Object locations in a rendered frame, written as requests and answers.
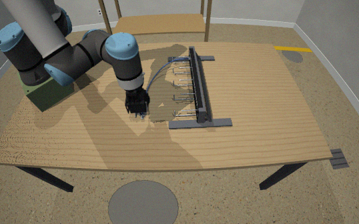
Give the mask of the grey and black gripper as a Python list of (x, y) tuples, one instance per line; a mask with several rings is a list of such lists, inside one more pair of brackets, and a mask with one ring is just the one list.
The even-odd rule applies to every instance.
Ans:
[[(141, 85), (142, 86), (142, 85)], [(127, 95), (127, 97), (125, 98), (125, 107), (127, 109), (127, 112), (129, 113), (135, 113), (135, 118), (137, 117), (137, 115), (141, 116), (141, 113), (143, 113), (143, 116), (145, 117), (146, 113), (147, 113), (147, 109), (148, 109), (148, 105), (150, 102), (150, 98), (148, 93), (146, 93), (145, 89), (141, 89), (141, 91), (139, 91), (138, 89), (141, 88), (138, 87), (137, 89), (133, 90), (125, 90), (125, 94)], [(139, 93), (139, 95), (137, 94), (137, 92)], [(133, 100), (131, 97), (128, 97), (129, 95), (131, 95), (131, 97), (133, 97)], [(144, 99), (144, 95), (145, 95), (145, 99)], [(128, 101), (129, 100), (129, 101)], [(134, 102), (133, 102), (134, 101)], [(144, 105), (145, 103), (145, 105)], [(144, 114), (145, 112), (145, 114)]]

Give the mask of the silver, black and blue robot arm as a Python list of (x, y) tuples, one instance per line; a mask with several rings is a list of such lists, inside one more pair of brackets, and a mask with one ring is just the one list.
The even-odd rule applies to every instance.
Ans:
[(133, 35), (91, 29), (71, 46), (65, 38), (72, 31), (71, 20), (54, 0), (1, 1), (16, 22), (0, 30), (0, 49), (25, 85), (42, 84), (52, 76), (66, 87), (103, 60), (112, 65), (122, 89), (143, 87), (145, 72)]

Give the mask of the black network patch panel rack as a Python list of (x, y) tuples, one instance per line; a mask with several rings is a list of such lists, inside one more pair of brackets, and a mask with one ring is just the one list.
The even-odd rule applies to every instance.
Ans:
[[(193, 51), (194, 50), (194, 51)], [(186, 58), (186, 60), (184, 60)], [(206, 84), (204, 80), (204, 74), (202, 70), (201, 61), (214, 61), (214, 56), (198, 56), (195, 51), (194, 46), (189, 46), (189, 56), (184, 57), (168, 57), (168, 62), (173, 61), (175, 59), (183, 59), (177, 61), (186, 61), (186, 63), (190, 63), (190, 71), (187, 73), (191, 73), (192, 77), (192, 87), (194, 93), (184, 93), (183, 95), (192, 95), (194, 94), (194, 102), (195, 108), (191, 109), (191, 111), (196, 111), (196, 119), (195, 120), (181, 120), (181, 121), (169, 121), (169, 129), (189, 129), (189, 128), (202, 128), (202, 127), (226, 127), (232, 126), (231, 118), (222, 118), (222, 119), (212, 119), (210, 104), (208, 101), (208, 94), (206, 90)], [(198, 62), (197, 62), (198, 61)], [(198, 63), (200, 66), (200, 72), (198, 69)], [(200, 79), (200, 74), (202, 78), (202, 84)], [(202, 85), (204, 88), (204, 95), (202, 91)], [(201, 95), (200, 95), (201, 94)], [(206, 107), (204, 103), (204, 96), (206, 100)], [(207, 119), (205, 119), (205, 117)]]

